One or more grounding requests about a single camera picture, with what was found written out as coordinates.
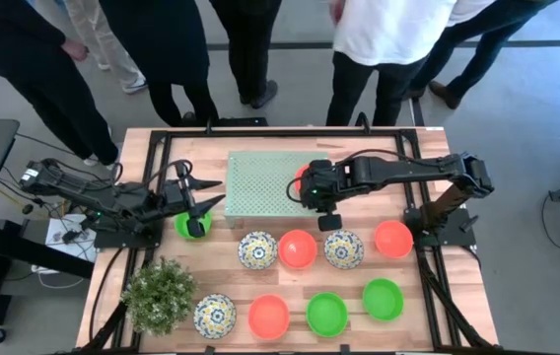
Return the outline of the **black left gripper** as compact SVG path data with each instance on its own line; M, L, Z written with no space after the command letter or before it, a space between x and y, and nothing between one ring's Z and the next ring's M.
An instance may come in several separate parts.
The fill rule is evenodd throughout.
M180 179L166 180L163 185L163 212L166 216L175 216L187 212L193 218L205 216L226 195L221 194L205 201L195 201L192 191L203 190L221 185L219 180L199 180L188 176Z

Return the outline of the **small green potted plant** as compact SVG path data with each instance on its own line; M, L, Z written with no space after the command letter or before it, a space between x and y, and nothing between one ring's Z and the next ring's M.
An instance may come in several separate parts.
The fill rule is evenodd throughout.
M136 332L172 333L192 312L197 282L189 270L163 256L132 276L121 296Z

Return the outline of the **pale green perforated metal shelf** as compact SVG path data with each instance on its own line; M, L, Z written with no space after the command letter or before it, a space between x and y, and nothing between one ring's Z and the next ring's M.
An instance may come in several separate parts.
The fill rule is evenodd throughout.
M302 167L326 159L323 152L233 151L228 156L224 216L231 228L248 218L311 218L286 187Z

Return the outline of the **black aluminium table frame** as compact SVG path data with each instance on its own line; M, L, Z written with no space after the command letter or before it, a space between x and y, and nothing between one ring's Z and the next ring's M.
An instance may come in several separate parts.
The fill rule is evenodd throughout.
M396 152L434 158L449 151L446 134L440 128L248 127L216 128L211 132L199 128L133 128L126 133L121 153L122 177L138 180L173 160L187 159L192 162L197 178L222 182L196 193L197 199L205 200L225 192L228 156L233 151L323 152L329 159L340 160L363 149L382 149L388 159ZM106 347L114 353L133 348L142 353L213 350L244 355L308 355L342 350L425 351L436 342L449 343L449 319L439 301L422 284L415 256L386 258L373 242L374 229L380 222L400 219L408 207L435 199L447 188L444 181L398 184L341 203L338 210L344 227L355 232L366 248L363 263L351 270L336 269L324 258L303 270L275 263L268 269L254 271L239 263L238 243L247 232L262 230L274 237L295 229L315 233L317 223L313 218L242 219L231 228L224 216L225 206L218 205L212 212L209 236L198 242L180 237L173 222L166 221L162 223L162 242L155 249L155 256L174 258L188 266L197 280L199 296L222 293L230 297L237 308L237 324L226 337L209 340L200 336L190 322L170 335L155 337L135 333L131 323L124 321ZM402 291L404 308L394 320L374 319L364 309L364 287L377 278L393 281ZM316 335L306 320L309 300L322 292L336 293L348 310L346 328L335 337ZM281 297L290 312L289 327L276 340L258 338L248 327L249 306L266 294Z

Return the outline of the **green plastic bowl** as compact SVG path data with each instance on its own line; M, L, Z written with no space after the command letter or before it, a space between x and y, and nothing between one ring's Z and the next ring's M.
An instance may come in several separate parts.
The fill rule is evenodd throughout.
M194 240L194 237L189 233L187 228L187 221L190 219L188 213L182 213L176 216L174 226L177 233L188 240ZM207 235L212 226L212 214L210 212L206 213L203 217L199 219L203 229L204 235Z
M336 293L317 293L308 302L306 320L316 335L335 337L346 328L348 310L343 299Z
M404 308L404 296L396 283L389 279L377 278L364 287L363 306L376 320L395 320Z

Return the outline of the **blue yellow patterned ceramic bowl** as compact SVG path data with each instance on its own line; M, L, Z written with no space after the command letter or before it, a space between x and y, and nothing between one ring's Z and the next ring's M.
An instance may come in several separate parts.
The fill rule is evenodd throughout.
M209 294L199 301L193 314L193 325L206 339L221 339L227 336L237 322L234 302L224 294Z
M362 240L353 232L339 230L330 234L324 241L324 257L334 267L353 269L358 267L365 255Z
M277 256L278 244L267 232L250 232L240 240L238 259L245 268L267 269L276 261Z

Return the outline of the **white power strip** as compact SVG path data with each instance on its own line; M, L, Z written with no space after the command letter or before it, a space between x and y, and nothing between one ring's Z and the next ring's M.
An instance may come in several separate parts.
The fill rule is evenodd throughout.
M91 229L82 229L81 223L86 219L84 214L68 214L60 219L49 220L45 244L53 249L77 256L87 261L96 259L95 240L96 232ZM77 232L78 236L65 243L62 237L67 232Z

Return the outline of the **black flat device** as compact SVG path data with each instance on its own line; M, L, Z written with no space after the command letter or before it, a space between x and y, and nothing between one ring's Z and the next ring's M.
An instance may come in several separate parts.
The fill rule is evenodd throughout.
M267 127L268 122L265 117L222 117L212 119L208 125L210 127Z

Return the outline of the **orange plastic bowl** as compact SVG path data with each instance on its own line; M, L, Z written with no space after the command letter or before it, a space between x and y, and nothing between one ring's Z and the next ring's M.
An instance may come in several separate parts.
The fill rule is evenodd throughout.
M278 253L281 261L289 268L309 268L317 256L317 243L310 233L292 230L280 239Z
M378 251L388 258L406 257L413 248L413 237L406 225L399 221L384 221L374 232Z
M302 181L302 175L303 173L309 168L309 164L305 164L303 166L301 166L295 174L295 179L296 181L294 182L294 190L297 193L297 195L300 194L300 190L301 190L301 181Z
M289 308L277 295L262 295L249 306L247 322L250 331L256 337L276 340L282 337L289 327Z

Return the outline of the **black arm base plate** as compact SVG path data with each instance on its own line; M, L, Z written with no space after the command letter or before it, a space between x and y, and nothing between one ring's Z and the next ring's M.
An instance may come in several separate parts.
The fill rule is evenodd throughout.
M410 230L418 247L459 246L476 244L472 230L477 216L471 217L466 209L458 208L447 216L430 216L423 209L404 212L403 222Z
M116 223L104 218L93 224L91 229L96 233L97 249L150 249L158 247L162 241L162 225L159 222Z

